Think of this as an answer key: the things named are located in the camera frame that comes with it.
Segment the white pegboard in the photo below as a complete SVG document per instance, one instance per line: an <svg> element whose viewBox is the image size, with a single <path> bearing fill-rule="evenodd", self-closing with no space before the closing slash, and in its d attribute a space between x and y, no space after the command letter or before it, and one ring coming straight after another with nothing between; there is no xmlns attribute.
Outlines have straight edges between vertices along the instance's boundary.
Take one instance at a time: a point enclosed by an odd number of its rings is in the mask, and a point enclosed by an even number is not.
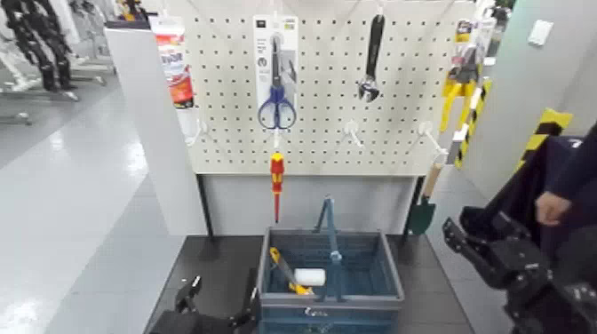
<svg viewBox="0 0 597 334"><path fill-rule="evenodd" d="M359 100L370 22L376 1L171 0L171 15L187 28L187 56L195 112L207 124L189 148L197 173L268 174L273 135L256 119L252 16L296 15L298 120L283 133L279 150L288 174L423 175L433 146L418 124L437 127L442 85L453 53L454 29L472 17L469 1L385 1L386 26L378 60L380 96ZM359 124L358 147L345 124Z"/></svg>

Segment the blue scissors handle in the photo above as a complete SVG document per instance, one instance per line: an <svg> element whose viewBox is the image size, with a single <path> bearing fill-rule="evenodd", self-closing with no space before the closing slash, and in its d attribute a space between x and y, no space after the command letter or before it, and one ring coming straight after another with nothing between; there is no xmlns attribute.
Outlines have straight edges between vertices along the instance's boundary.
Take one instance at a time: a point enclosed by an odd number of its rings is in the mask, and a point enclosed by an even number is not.
<svg viewBox="0 0 597 334"><path fill-rule="evenodd" d="M294 110L294 107L292 106L292 104L286 98L284 98L284 87L272 85L272 87L270 87L270 89L269 89L269 92L270 92L269 99L267 99L267 101L263 105L261 105L261 107L259 108L259 112L257 114L259 123L261 124L261 126L263 126L266 129L269 129L269 130L289 129L297 121L297 112ZM273 126L271 124L266 124L263 122L264 110L267 110L272 106L274 107L274 125ZM282 121L281 120L282 116L280 115L281 108L289 109L292 112L292 116L290 119L291 123L289 125L286 125L286 126L281 125L281 121Z"/></svg>

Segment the red and yellow screwdriver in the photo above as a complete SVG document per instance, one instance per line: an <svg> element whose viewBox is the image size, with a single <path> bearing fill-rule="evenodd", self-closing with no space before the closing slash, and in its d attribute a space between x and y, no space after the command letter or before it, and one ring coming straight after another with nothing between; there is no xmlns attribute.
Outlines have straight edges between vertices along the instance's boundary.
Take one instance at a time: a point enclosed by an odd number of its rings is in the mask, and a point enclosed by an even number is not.
<svg viewBox="0 0 597 334"><path fill-rule="evenodd" d="M282 193L282 175L284 174L284 155L272 154L270 171L272 173L272 193L274 193L275 223L280 220L280 194Z"/></svg>

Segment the wall switch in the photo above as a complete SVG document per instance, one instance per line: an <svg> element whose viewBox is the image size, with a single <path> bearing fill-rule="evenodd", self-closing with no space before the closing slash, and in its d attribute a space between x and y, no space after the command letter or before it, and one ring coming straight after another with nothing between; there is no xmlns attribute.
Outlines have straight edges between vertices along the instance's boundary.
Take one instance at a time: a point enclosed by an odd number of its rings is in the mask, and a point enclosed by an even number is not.
<svg viewBox="0 0 597 334"><path fill-rule="evenodd" d="M533 30L529 35L529 43L534 45L544 45L545 40L549 36L549 32L552 30L553 22L544 20L537 20Z"/></svg>

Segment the scissors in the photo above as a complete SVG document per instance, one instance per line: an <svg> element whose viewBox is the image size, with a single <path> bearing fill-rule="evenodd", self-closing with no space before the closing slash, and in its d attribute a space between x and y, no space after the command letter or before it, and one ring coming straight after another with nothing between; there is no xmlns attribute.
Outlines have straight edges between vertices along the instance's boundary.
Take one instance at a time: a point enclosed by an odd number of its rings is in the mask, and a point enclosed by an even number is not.
<svg viewBox="0 0 597 334"><path fill-rule="evenodd" d="M269 99L261 105L257 117L261 126L269 130L286 130L297 121L297 112L284 97L277 38L272 40L272 86L269 88Z"/></svg>

